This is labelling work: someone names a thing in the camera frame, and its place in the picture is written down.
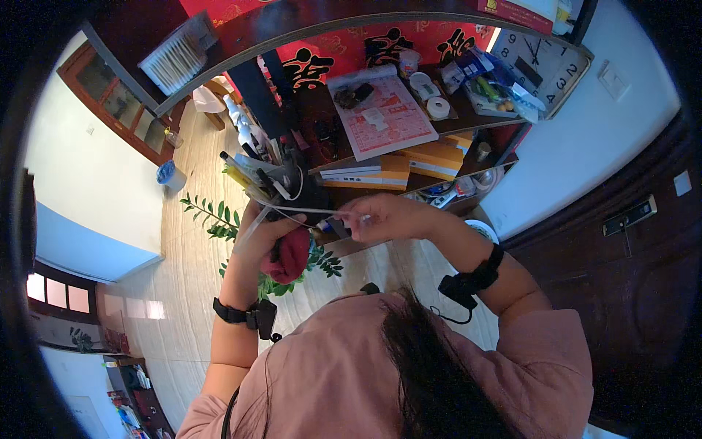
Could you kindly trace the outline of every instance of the wall clock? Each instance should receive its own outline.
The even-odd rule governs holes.
[[[590,68],[584,47],[562,46],[552,39],[502,29],[491,53],[517,76],[519,83],[546,106],[553,117]]]

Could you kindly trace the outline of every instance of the woman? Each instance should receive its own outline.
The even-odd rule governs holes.
[[[494,249],[459,218],[406,198],[366,197],[342,210],[354,240],[430,240],[461,273]],[[249,203],[241,229],[257,214]],[[246,310],[256,301],[262,258],[297,225],[261,224],[232,254],[223,305]],[[499,318],[497,351],[451,331],[412,294],[336,299],[261,355],[255,330],[216,317],[205,383],[178,437],[582,437],[592,370],[577,312],[552,310],[507,254],[497,274],[478,293]]]

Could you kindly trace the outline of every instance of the window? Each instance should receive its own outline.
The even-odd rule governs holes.
[[[64,320],[99,324],[96,282],[36,262],[27,279],[29,309]]]
[[[87,41],[56,72],[95,116],[141,155],[158,166],[173,157],[164,129],[178,131],[185,101],[155,117]]]

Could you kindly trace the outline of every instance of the window frame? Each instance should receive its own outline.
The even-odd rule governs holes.
[[[98,100],[95,100],[90,94],[83,88],[82,84],[78,80],[78,75],[87,66],[92,59],[98,54],[98,52],[93,48],[89,41],[85,41],[78,49],[71,54],[71,56],[66,59],[66,61],[56,69],[58,76],[64,81],[66,86],[73,92],[73,94],[105,125],[107,125],[113,132],[115,132],[122,140],[127,142],[132,148],[137,150],[141,155],[149,159],[152,163],[157,166],[161,166],[163,163],[173,158],[174,148],[166,139],[164,139],[161,145],[161,153],[154,151],[147,145],[147,143],[136,136],[134,131],[136,130],[139,120],[142,117],[144,111],[149,111],[142,103],[139,110],[131,122],[130,126],[123,125],[119,120],[115,119],[106,109],[102,106],[107,97],[111,94],[117,84],[120,82],[118,76],[115,75],[112,82],[105,88],[102,95]],[[173,108],[171,116],[164,114],[158,119],[164,126],[171,127],[172,130],[178,132],[178,127],[180,125],[180,118],[183,115],[183,110],[185,109],[185,101],[181,101]]]
[[[56,268],[44,265],[41,262],[34,262],[34,272],[44,277],[44,301],[36,300],[27,296],[27,305],[29,309],[38,314],[49,315],[62,320],[70,320],[72,322],[87,323],[90,325],[100,325],[98,318],[98,302],[95,297],[95,288],[98,283],[94,280],[87,280],[82,277],[70,275]],[[46,280],[51,279],[60,282],[66,286],[66,308],[51,305],[46,301]],[[70,309],[70,300],[68,295],[68,287],[76,287],[85,289],[88,292],[88,313],[74,311]]]

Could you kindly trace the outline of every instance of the door handle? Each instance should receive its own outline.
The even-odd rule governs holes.
[[[653,216],[658,211],[656,200],[653,194],[649,195],[646,201],[636,204],[634,207],[612,216],[602,224],[602,234],[610,236],[615,233],[625,232],[626,228]]]

